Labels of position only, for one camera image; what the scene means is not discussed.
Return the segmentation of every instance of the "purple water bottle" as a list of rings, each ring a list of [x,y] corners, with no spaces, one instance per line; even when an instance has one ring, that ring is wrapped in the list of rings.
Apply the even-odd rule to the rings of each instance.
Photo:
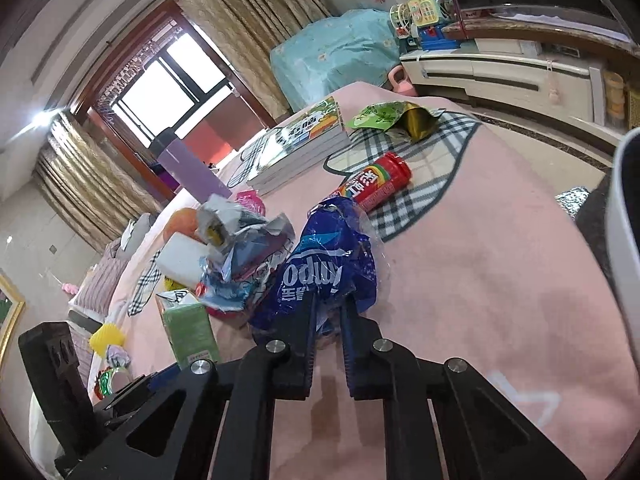
[[[151,142],[149,150],[168,173],[201,204],[212,194],[223,198],[231,190],[185,146],[172,128],[166,128]]]

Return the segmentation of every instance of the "red can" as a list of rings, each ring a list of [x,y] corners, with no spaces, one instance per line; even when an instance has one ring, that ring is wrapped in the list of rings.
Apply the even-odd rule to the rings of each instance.
[[[386,152],[376,162],[351,176],[330,196],[351,198],[369,212],[406,187],[411,176],[411,170],[401,156]]]

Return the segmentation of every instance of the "metal screw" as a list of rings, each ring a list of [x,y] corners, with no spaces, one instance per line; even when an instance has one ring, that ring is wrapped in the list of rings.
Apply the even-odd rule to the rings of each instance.
[[[394,347],[394,344],[389,339],[376,339],[373,342],[373,348],[378,352],[389,352]]]
[[[447,366],[449,367],[449,370],[457,374],[464,372],[468,368],[468,364],[466,363],[466,361],[464,359],[460,359],[459,357],[449,359],[447,361]]]
[[[267,350],[272,354],[279,354],[286,347],[287,345],[284,343],[284,341],[280,341],[279,339],[272,339],[267,343]]]
[[[208,374],[211,371],[211,363],[206,359],[198,359],[191,363],[191,371],[196,375]]]

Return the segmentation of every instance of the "gold picture frame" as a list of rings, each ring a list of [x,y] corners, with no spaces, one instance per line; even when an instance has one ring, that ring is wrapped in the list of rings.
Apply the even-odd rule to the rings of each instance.
[[[24,309],[24,297],[18,292],[14,284],[2,274],[0,274],[0,292],[2,292],[2,294],[0,294],[0,303],[6,303],[4,297],[10,302],[6,315],[3,319],[0,319],[0,370],[2,370],[2,361],[4,360],[6,348],[9,346],[9,340],[18,322],[20,313]]]

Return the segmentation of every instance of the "green snack bag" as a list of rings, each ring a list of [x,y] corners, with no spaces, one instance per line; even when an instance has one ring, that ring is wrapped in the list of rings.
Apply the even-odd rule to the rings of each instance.
[[[438,127],[442,111],[427,110],[408,101],[379,103],[364,108],[351,121],[350,128],[376,128],[386,132],[392,126],[404,128],[413,142],[430,136]]]
[[[164,330],[181,369],[199,359],[220,361],[220,351],[209,323],[209,314],[201,303],[158,302]]]

